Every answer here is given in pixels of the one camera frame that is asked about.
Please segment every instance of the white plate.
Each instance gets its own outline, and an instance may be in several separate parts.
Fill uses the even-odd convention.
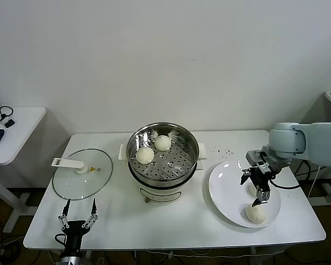
[[[275,187],[271,187],[269,202],[261,205],[266,212],[266,221],[262,224],[251,222],[246,217],[245,207],[252,204],[255,198],[249,191],[250,179],[240,185],[243,169],[237,160],[219,164],[209,176],[209,193],[218,210],[232,222],[252,228],[267,226],[280,213],[280,194]]]

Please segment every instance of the white wall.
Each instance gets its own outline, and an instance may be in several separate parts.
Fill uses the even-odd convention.
[[[269,128],[331,89],[331,0],[0,1],[0,102],[47,128]]]

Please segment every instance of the pot handle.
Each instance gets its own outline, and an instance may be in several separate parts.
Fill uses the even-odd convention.
[[[120,145],[119,160],[127,161],[126,145],[124,144]]]
[[[67,168],[75,168],[78,174],[83,174],[88,171],[88,166],[84,164],[82,161],[71,160],[71,159],[63,159],[55,157],[52,161],[51,166],[53,167],[67,167]]]
[[[204,148],[204,144],[198,144],[198,160],[207,159],[206,148]]]

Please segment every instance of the floor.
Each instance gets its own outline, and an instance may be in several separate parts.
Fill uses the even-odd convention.
[[[308,192],[310,188],[310,184],[303,185],[304,192]],[[34,192],[27,204],[29,206],[39,205],[43,192]],[[313,189],[312,196],[324,195],[324,191],[319,185],[316,185]],[[314,211],[316,212],[319,220],[321,221],[323,227],[326,230],[327,238],[323,242],[317,243],[309,243],[305,245],[297,245],[288,249],[287,253],[291,258],[295,259],[295,262],[291,258],[287,256],[287,254],[282,253],[276,255],[275,259],[269,258],[267,259],[263,265],[295,265],[295,264],[331,264],[331,206],[320,206],[315,207]],[[12,212],[12,208],[8,206],[6,203],[0,200],[0,218],[2,220],[3,225],[7,221],[10,213]],[[25,235],[27,232],[32,217],[21,217],[11,234],[4,234],[4,238],[11,236],[11,238],[7,239],[18,239],[19,236],[13,237],[12,235]],[[39,264],[52,264],[52,261],[48,255],[47,251],[37,251],[37,250],[27,250],[22,245],[23,239],[21,238],[17,242],[20,245],[20,254],[18,258],[9,264],[18,265],[31,265]],[[190,250],[187,251],[175,251],[176,255],[197,255]],[[211,250],[207,256],[215,257],[215,256],[240,256],[250,254],[250,250],[248,248],[226,248],[226,249],[216,249]],[[91,261],[93,264],[102,265],[102,259],[98,259],[100,257],[105,258],[106,260],[104,264],[108,265],[133,265],[134,264],[134,252],[129,251],[107,251],[107,252],[92,252]],[[58,255],[51,253],[52,258],[57,261]],[[208,264],[208,265],[249,265],[249,259],[247,257],[243,258],[198,258],[198,257],[173,257],[171,259],[165,258],[165,255],[161,254],[151,254],[146,251],[141,251],[136,253],[136,258],[139,265],[190,265],[190,264]]]

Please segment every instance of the power cord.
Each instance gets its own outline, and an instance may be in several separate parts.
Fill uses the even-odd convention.
[[[149,251],[149,250],[147,250],[147,252],[153,253],[153,254],[169,255],[168,253],[164,253],[164,252],[154,252],[154,251]],[[178,255],[178,254],[172,254],[172,256],[174,256],[174,257],[189,257],[189,258],[243,258],[243,257],[270,256],[270,255],[280,254],[280,253],[283,253],[283,252],[284,251],[274,252],[274,253],[267,253],[267,254],[259,254],[259,255],[241,255],[241,256],[213,256],[213,257],[211,257],[211,256]]]
[[[197,252],[197,251],[195,251],[195,250],[191,250],[191,251],[192,251],[193,253],[199,255],[199,256],[202,256],[202,255],[207,255],[207,254],[209,254],[211,250],[212,250],[212,249],[207,250],[206,252],[203,252],[203,253],[199,253],[199,252]]]
[[[151,253],[151,254],[150,254],[150,260],[152,261],[152,264],[153,264],[153,265],[160,265],[160,264],[162,264],[164,261],[166,261],[166,259],[167,259],[167,255],[169,255],[169,254],[164,255],[164,257],[163,257],[161,260],[159,260],[158,262],[156,262],[156,261],[154,261],[154,255],[153,255],[153,253]]]
[[[1,218],[0,218],[0,228],[1,228],[1,249],[3,249],[3,225]]]
[[[33,262],[30,265],[33,265],[38,260],[40,254],[41,254],[41,250],[39,250],[38,255],[36,256],[36,258],[33,260]]]
[[[310,193],[311,193],[311,191],[313,190],[313,187],[314,187],[315,181],[316,181],[316,179],[318,178],[318,175],[319,175],[319,172],[320,172],[320,168],[321,168],[321,167],[318,168],[318,172],[317,172],[316,175],[315,175],[315,179],[314,179],[313,184],[311,185],[311,188],[310,188],[309,193],[308,193],[308,198],[310,197]]]
[[[310,173],[317,172],[317,171],[318,171],[318,169],[311,170]],[[306,175],[306,174],[309,174],[309,172],[297,174],[296,177],[298,177],[298,176],[302,176],[302,175]]]
[[[105,257],[105,260],[106,260],[107,264],[108,264],[108,265],[111,265],[111,263],[110,263],[110,261],[109,261],[107,255],[106,255],[106,251],[104,251],[104,257]]]
[[[11,244],[17,242],[18,240],[24,238],[23,235],[12,235],[12,236],[8,236],[8,237],[6,237],[4,240],[6,240],[6,239],[8,239],[8,238],[11,238],[11,237],[16,237],[16,236],[19,236],[19,237],[16,238],[16,239],[14,239],[13,241],[8,242],[8,243],[3,243],[3,240],[1,240],[1,241],[0,241],[0,248],[1,248],[1,250],[4,249],[3,246],[10,246]],[[2,259],[3,257],[4,257],[3,255],[0,256],[0,264],[6,264],[6,263],[8,263],[8,262],[11,263],[11,262],[13,262],[13,260],[16,259],[18,256],[16,255],[16,256],[13,258],[13,251],[12,251],[12,254],[10,255],[10,257]]]

